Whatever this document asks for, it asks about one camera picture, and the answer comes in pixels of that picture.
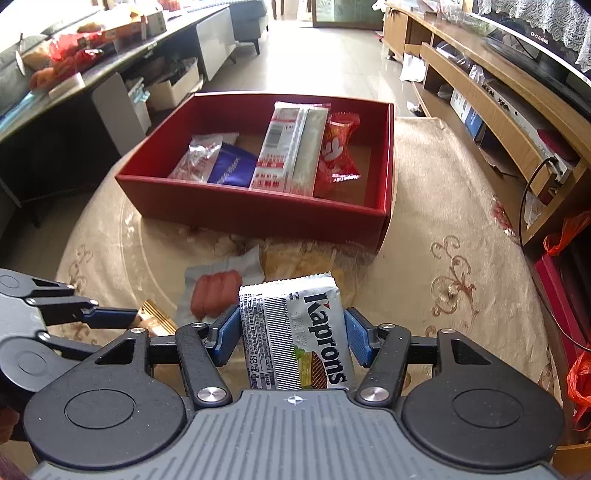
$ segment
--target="purple snack package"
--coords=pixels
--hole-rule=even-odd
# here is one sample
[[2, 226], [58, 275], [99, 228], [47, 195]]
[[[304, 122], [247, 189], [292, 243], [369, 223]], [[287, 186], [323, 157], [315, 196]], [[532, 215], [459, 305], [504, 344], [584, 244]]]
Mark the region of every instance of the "purple snack package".
[[207, 183], [248, 188], [254, 174], [257, 155], [223, 143]]

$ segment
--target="floor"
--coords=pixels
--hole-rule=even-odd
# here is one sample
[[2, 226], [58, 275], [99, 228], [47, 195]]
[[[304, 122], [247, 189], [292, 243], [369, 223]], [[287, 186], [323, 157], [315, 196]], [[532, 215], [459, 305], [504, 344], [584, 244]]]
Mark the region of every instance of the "floor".
[[[271, 20], [269, 32], [261, 38], [260, 56], [252, 44], [240, 45], [235, 51], [236, 64], [227, 61], [204, 90], [351, 96], [391, 102], [398, 116], [411, 116], [406, 103], [416, 102], [413, 87], [400, 82], [401, 65], [387, 59], [374, 32], [314, 29], [309, 22], [296, 21], [298, 17], [302, 18], [298, 0], [286, 0], [283, 18]], [[81, 194], [55, 200], [40, 228], [17, 212], [0, 238], [0, 268], [54, 278], [68, 237], [89, 198], [90, 194]], [[9, 442], [0, 447], [0, 453], [24, 471], [35, 465], [25, 443]]]

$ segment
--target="red box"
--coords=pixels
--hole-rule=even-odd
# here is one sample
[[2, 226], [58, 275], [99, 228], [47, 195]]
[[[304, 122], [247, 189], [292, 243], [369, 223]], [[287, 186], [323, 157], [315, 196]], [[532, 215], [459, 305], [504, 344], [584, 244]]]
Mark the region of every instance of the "red box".
[[[361, 125], [351, 137], [352, 153], [356, 144], [364, 151], [371, 149], [363, 175], [365, 191], [357, 195], [362, 205], [166, 178], [187, 151], [192, 135], [240, 132], [241, 138], [256, 135], [262, 143], [278, 101], [330, 103], [331, 112], [359, 114]], [[308, 238], [377, 251], [392, 210], [393, 121], [390, 103], [369, 100], [252, 92], [197, 94], [143, 142], [115, 178], [149, 218], [250, 237]], [[352, 183], [356, 181], [338, 188], [359, 190], [363, 184]]]

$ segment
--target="metal screw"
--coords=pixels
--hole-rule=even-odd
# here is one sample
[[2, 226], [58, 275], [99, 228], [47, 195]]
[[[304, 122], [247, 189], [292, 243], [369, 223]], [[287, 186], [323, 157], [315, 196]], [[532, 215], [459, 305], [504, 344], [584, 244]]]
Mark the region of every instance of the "metal screw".
[[390, 396], [390, 393], [382, 387], [368, 387], [364, 388], [360, 395], [365, 401], [377, 402], [386, 400]]
[[219, 387], [205, 387], [197, 392], [199, 400], [215, 403], [226, 398], [226, 391]]

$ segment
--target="sofa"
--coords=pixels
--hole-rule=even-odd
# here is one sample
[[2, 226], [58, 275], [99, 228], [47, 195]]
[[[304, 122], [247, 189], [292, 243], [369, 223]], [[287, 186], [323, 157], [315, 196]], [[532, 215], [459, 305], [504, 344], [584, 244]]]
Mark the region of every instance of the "sofa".
[[259, 38], [265, 29], [269, 30], [265, 2], [262, 0], [213, 0], [212, 2], [205, 0], [200, 3], [199, 8], [223, 4], [230, 5], [234, 39], [239, 42], [252, 42], [256, 54], [260, 55]]

